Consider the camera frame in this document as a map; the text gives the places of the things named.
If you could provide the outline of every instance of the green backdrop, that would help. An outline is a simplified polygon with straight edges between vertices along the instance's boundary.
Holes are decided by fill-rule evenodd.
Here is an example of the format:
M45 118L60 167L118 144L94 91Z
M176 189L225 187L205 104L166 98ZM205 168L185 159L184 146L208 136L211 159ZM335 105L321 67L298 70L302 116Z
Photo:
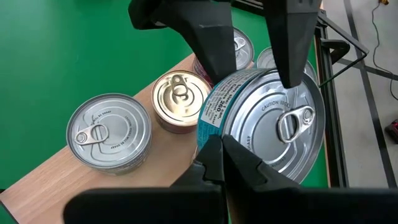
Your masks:
M0 189L66 145L74 110L103 93L135 95L190 54L171 29L134 30L130 0L4 0L0 7ZM233 9L233 24L270 45L264 18ZM315 66L315 51L309 59ZM327 187L322 149L307 187ZM13 223L0 208L0 223Z

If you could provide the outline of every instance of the gold tin can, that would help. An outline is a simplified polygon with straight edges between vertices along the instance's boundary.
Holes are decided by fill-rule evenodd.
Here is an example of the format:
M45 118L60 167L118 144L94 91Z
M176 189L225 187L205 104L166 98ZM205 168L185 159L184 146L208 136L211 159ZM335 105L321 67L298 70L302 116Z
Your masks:
M206 80L192 72L173 71L162 75L152 89L156 120L173 133L194 131L200 108L210 91Z

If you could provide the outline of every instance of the tin can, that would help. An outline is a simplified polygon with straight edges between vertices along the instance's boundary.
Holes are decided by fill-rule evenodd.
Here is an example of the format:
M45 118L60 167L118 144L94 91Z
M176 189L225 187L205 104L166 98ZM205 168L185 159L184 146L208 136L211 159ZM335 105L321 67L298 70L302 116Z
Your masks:
M272 53L272 48L268 47L264 49L257 58L256 62L257 68L276 68L274 54ZM304 73L310 76L315 83L318 83L317 73L315 69L312 67L311 63L307 60Z
M192 72L173 71L162 75L152 89L156 120L173 133L194 131L210 90L206 80Z
M235 44L235 57L236 69L241 70L247 68L254 58L254 47L249 37L237 28L234 28L234 44ZM213 82L207 75L205 69L200 64L198 58L195 57L193 61L193 71L204 78L211 86Z
M84 102L67 128L67 143L73 155L108 174L123 174L141 165L151 137L145 108L132 97L117 93Z
M208 136L231 135L288 178L301 182L322 146L325 109L315 82L285 89L275 69L240 70L206 99L198 121L199 150Z

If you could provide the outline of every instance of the cable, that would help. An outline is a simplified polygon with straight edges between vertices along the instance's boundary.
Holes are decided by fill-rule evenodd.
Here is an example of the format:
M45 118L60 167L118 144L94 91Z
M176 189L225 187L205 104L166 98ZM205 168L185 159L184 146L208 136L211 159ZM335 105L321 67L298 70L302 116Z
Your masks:
M398 101L398 98L397 98L397 97L393 94L393 92L392 92L392 81L394 80L394 74L393 74L392 72L388 71L387 69L384 69L384 68L378 66L377 63L376 63L376 50L377 50L377 48L380 46L380 38L379 38L379 30L377 29L377 26L376 26L376 24L374 23L374 11L375 11L381 4L382 4L382 3L379 2L379 4L372 10L372 23L373 23L374 29L376 30L376 37L377 37L377 45L376 45L376 47L375 47L374 50L373 50L373 64L374 64L374 66L376 66L376 68L378 68L378 69L380 69L380 70L384 70L385 72L391 74L391 80L390 80L390 93L391 93L391 96L394 97L394 99L396 99L396 100Z

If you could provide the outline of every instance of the can lid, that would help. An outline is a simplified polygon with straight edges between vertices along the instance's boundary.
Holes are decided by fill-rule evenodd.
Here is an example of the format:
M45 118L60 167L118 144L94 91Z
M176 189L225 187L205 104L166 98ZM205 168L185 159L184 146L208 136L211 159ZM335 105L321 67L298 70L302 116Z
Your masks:
M318 156L324 128L325 109L315 82L303 76L299 86L285 89L277 70L271 70L245 86L228 113L223 134L301 182Z
M150 137L150 118L145 108L132 97L117 93L83 103L67 128L72 153L97 169L140 163Z
M234 43L236 69L246 68L254 58L254 47L249 37L237 28L234 28Z
M211 87L202 77L188 71L161 76L152 89L156 113L176 126L194 126Z
M274 54L272 53L272 48L268 47L264 49L257 58L257 68L276 68ZM304 73L310 76L312 79L317 82L318 77L317 73L313 69L311 63L307 60Z

